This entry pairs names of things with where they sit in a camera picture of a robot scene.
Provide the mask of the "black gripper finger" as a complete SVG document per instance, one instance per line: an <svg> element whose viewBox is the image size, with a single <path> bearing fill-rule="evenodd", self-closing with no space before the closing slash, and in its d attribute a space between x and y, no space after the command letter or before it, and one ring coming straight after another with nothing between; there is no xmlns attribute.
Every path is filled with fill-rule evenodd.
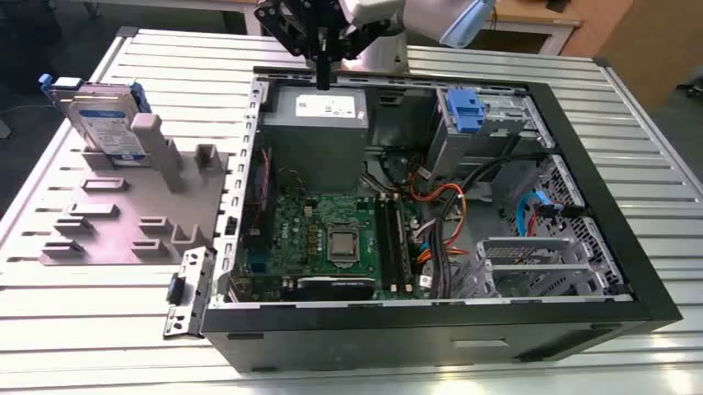
<svg viewBox="0 0 703 395"><path fill-rule="evenodd" d="M385 21L375 21L360 28L354 28L350 33L345 29L350 25L341 26L334 23L326 27L324 33L324 90L328 91L333 79L333 64L341 60L352 60L372 44L377 37L387 30Z"/></svg>
<svg viewBox="0 0 703 395"><path fill-rule="evenodd" d="M296 39L286 32L286 20L281 13L281 1L257 1L253 15L268 33L277 39L282 47L294 57L304 57L312 63L316 88L324 90L324 34L312 39Z"/></svg>

